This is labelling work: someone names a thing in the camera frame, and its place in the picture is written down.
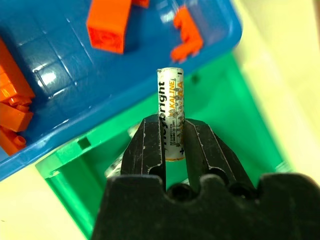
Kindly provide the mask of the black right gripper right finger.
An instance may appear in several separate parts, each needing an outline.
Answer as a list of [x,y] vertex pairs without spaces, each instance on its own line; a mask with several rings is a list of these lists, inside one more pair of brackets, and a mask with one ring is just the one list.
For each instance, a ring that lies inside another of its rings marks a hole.
[[217,175],[231,190],[252,192],[254,185],[234,151],[200,120],[184,121],[184,147],[189,184],[200,190],[200,178]]

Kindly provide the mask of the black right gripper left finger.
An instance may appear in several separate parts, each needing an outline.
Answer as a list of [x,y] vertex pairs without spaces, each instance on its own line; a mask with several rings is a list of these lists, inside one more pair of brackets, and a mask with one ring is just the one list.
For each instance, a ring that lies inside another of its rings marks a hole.
[[164,130],[158,116],[142,119],[124,151],[121,175],[155,175],[166,188]]

